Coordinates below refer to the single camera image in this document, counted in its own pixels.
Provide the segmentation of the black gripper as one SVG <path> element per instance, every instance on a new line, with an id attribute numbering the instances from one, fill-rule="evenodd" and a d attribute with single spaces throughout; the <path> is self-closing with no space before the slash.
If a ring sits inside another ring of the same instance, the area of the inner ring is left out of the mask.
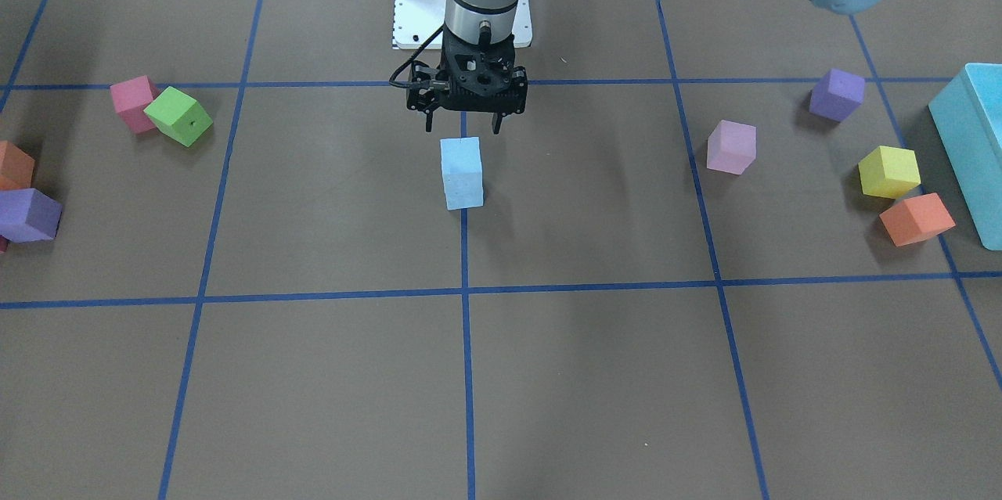
<path id="1" fill-rule="evenodd" d="M 524 112 L 528 97 L 526 69 L 516 65 L 514 36 L 481 48 L 455 35 L 444 35 L 436 67 L 419 60 L 408 65 L 405 107 L 424 113 L 424 129 L 432 133 L 434 111 L 491 113 L 494 135 L 504 117 Z"/>

